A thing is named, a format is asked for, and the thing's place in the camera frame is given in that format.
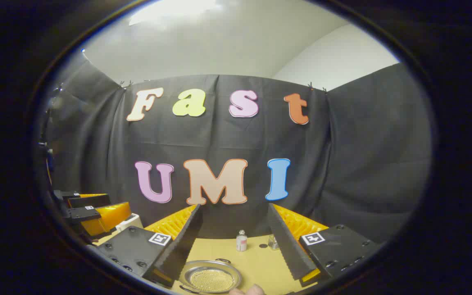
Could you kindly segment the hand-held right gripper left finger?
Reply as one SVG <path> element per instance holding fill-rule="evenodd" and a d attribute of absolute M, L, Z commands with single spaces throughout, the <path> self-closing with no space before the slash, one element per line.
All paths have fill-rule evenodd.
<path fill-rule="evenodd" d="M 148 229 L 129 226 L 97 249 L 127 271 L 171 288 L 185 266 L 202 221 L 202 206 L 189 206 Z"/>

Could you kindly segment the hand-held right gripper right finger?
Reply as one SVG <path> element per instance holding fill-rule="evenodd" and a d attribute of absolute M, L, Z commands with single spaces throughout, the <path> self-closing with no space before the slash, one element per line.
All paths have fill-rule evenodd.
<path fill-rule="evenodd" d="M 292 277 L 303 287 L 354 269 L 380 248 L 348 226 L 324 226 L 277 204 L 268 206 L 267 218 Z"/>

